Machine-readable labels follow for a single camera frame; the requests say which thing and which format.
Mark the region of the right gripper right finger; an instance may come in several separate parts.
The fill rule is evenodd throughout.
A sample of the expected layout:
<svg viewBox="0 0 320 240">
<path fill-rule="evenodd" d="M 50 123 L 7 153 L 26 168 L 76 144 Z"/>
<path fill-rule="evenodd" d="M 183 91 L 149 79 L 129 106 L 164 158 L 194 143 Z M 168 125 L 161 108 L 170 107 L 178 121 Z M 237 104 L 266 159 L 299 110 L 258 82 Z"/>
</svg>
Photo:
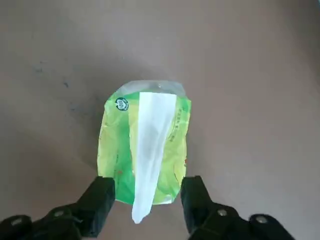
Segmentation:
<svg viewBox="0 0 320 240">
<path fill-rule="evenodd" d="M 235 208 L 213 202 L 202 178 L 184 177 L 181 203 L 190 240 L 292 240 L 274 217 L 257 213 L 245 220 Z"/>
</svg>

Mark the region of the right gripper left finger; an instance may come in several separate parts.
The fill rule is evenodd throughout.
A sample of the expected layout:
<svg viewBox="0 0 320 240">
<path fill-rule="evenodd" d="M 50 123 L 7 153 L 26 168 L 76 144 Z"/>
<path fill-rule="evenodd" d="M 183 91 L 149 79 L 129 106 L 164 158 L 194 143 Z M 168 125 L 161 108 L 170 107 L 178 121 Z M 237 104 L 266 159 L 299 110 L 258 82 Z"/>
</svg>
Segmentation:
<svg viewBox="0 0 320 240">
<path fill-rule="evenodd" d="M 18 214 L 0 221 L 2 240 L 81 240 L 97 238 L 115 202 L 115 180 L 97 176 L 74 203 L 32 220 Z"/>
</svg>

